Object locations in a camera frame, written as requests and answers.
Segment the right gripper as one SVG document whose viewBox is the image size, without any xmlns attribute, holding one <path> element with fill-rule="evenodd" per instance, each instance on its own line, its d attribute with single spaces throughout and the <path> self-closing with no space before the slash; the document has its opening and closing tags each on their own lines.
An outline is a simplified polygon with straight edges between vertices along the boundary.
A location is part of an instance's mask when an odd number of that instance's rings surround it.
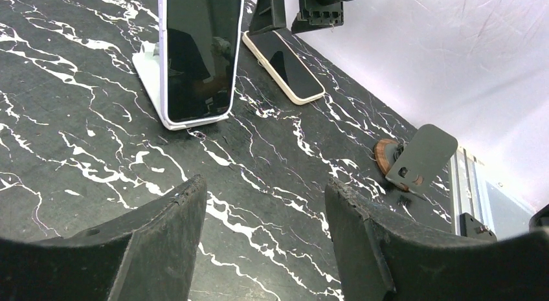
<svg viewBox="0 0 549 301">
<path fill-rule="evenodd" d="M 353 0 L 298 0 L 298 13 L 291 33 L 299 34 L 344 24 L 343 3 Z M 286 28 L 285 0 L 257 0 L 249 25 L 249 35 Z"/>
</svg>

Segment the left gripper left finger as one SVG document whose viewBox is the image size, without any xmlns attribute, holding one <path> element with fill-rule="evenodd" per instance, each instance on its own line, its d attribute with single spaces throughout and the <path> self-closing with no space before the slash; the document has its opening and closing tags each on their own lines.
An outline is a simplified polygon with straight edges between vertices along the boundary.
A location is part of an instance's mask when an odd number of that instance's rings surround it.
<svg viewBox="0 0 549 301">
<path fill-rule="evenodd" d="M 70 238 L 1 240 L 2 300 L 186 300 L 207 207 L 195 175 Z"/>
</svg>

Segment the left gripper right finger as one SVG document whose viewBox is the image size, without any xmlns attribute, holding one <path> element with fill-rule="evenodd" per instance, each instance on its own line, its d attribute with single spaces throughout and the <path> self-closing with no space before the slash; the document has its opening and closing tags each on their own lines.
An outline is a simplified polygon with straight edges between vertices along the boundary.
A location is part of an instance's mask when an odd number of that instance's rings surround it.
<svg viewBox="0 0 549 301">
<path fill-rule="evenodd" d="M 338 179 L 326 215 L 346 300 L 547 300 L 548 229 L 486 241 L 418 223 Z"/>
</svg>

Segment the phone with lilac case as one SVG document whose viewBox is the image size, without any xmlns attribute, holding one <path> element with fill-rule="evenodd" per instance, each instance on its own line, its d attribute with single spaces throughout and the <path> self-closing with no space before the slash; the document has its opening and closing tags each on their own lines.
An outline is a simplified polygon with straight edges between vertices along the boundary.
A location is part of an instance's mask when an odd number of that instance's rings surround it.
<svg viewBox="0 0 549 301">
<path fill-rule="evenodd" d="M 172 131 L 225 120 L 244 0 L 158 0 L 160 117 Z"/>
</svg>

